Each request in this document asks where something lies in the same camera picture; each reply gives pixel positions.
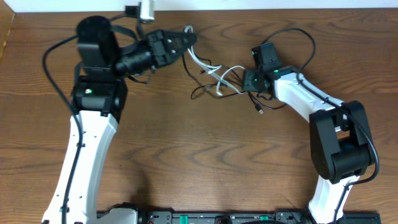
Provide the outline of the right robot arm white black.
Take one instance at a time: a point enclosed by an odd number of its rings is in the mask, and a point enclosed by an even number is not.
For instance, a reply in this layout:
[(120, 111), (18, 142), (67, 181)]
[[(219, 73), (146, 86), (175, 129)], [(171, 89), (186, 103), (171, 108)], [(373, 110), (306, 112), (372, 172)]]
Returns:
[(246, 70), (242, 88), (258, 97), (267, 93), (293, 108), (309, 123), (310, 153), (318, 181), (308, 204), (312, 223), (336, 223), (354, 185), (367, 168), (379, 168), (364, 106), (345, 103), (311, 84), (299, 69), (283, 66), (274, 44), (251, 50), (255, 68)]

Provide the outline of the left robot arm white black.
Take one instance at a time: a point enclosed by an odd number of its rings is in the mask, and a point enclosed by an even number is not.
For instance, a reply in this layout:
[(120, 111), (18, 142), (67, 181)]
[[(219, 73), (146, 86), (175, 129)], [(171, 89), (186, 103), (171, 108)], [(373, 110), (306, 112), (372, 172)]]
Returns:
[(168, 66), (196, 41), (195, 34), (170, 30), (143, 33), (90, 16), (76, 27), (81, 62), (72, 95), (65, 99), (72, 115), (60, 178), (43, 223), (146, 223), (144, 211), (127, 203), (97, 210), (106, 155), (127, 97), (126, 80)]

